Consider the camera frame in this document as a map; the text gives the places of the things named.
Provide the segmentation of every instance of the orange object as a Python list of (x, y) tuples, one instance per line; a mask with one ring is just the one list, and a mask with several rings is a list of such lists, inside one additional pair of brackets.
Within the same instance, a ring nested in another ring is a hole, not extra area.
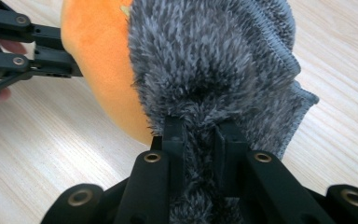
[(130, 4), (131, 0), (65, 0), (62, 42), (112, 121), (136, 140), (150, 145), (147, 116), (131, 86)]

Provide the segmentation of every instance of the gray towel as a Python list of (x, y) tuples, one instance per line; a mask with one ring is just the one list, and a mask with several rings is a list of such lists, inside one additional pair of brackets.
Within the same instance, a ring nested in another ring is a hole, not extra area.
[(251, 149), (282, 157), (318, 101), (294, 82), (294, 40), (284, 0), (133, 0), (134, 87), (153, 134), (166, 116), (186, 130), (186, 189), (171, 199), (171, 223), (242, 223), (238, 199), (213, 182), (213, 129), (235, 120)]

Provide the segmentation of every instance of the light wood surface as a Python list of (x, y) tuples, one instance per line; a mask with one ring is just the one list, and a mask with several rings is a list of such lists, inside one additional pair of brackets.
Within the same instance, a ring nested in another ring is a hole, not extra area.
[[(5, 0), (34, 23), (60, 25), (61, 0)], [(289, 1), (297, 22), (297, 80), (320, 98), (284, 164), (305, 186), (358, 187), (358, 1)], [(104, 114), (83, 78), (34, 77), (0, 104), (0, 223), (38, 223), (66, 189), (107, 189), (148, 148)]]

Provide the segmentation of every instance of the metal screw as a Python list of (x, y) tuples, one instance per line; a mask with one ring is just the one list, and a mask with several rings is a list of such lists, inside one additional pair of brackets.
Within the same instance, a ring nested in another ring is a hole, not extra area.
[(261, 152), (258, 152), (258, 153), (255, 154), (255, 159), (257, 161), (261, 161), (261, 162), (270, 162), (270, 161), (272, 161), (272, 158), (269, 155), (267, 155), (265, 153), (261, 153)]
[(24, 23), (26, 23), (27, 21), (28, 21), (28, 20), (27, 20), (25, 17), (23, 17), (23, 16), (19, 16), (19, 17), (16, 18), (16, 22), (19, 23), (19, 24), (24, 24)]
[(25, 61), (23, 60), (23, 58), (16, 57), (13, 59), (13, 63), (16, 65), (23, 65), (25, 63)]
[(145, 161), (152, 163), (161, 160), (161, 156), (157, 153), (149, 153), (145, 155), (144, 159)]
[(73, 207), (83, 205), (92, 199), (92, 191), (90, 189), (79, 189), (75, 191), (68, 199), (68, 203)]
[(358, 192), (351, 189), (344, 189), (341, 191), (341, 197), (348, 203), (358, 207)]

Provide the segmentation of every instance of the folded cloth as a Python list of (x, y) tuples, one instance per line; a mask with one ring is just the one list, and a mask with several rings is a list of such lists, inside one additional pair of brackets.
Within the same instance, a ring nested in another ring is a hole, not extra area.
[(282, 157), (318, 100), (294, 82), (294, 40), (285, 0), (66, 0), (62, 10), (63, 44), (120, 128), (149, 144), (166, 116), (184, 120), (186, 189), (171, 223), (242, 223), (212, 179), (213, 128), (232, 119), (251, 149)]

